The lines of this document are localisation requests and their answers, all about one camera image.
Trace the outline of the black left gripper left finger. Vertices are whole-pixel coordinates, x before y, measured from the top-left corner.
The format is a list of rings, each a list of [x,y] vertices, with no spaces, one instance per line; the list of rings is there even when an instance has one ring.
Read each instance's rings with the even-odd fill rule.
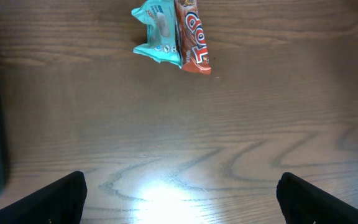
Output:
[[[0,209],[0,224],[79,224],[86,196],[84,173],[75,171]]]

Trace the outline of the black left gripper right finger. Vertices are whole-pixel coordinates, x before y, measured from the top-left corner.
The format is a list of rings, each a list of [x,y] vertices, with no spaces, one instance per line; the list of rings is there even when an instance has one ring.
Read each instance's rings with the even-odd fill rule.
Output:
[[[276,190],[287,224],[358,224],[358,209],[285,172]]]

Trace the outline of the red orange snack bar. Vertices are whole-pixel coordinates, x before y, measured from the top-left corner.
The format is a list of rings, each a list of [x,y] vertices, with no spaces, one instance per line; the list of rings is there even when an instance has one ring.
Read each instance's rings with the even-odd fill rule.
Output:
[[[209,75],[208,48],[197,3],[197,0],[174,0],[181,68]]]

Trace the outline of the teal snack wrapper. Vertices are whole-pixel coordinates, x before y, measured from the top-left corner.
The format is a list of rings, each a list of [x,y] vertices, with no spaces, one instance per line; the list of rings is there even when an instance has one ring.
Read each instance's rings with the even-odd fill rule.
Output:
[[[133,52],[148,56],[158,63],[170,62],[181,67],[174,1],[146,0],[141,7],[133,9],[131,14],[147,28],[146,43],[135,47]]]

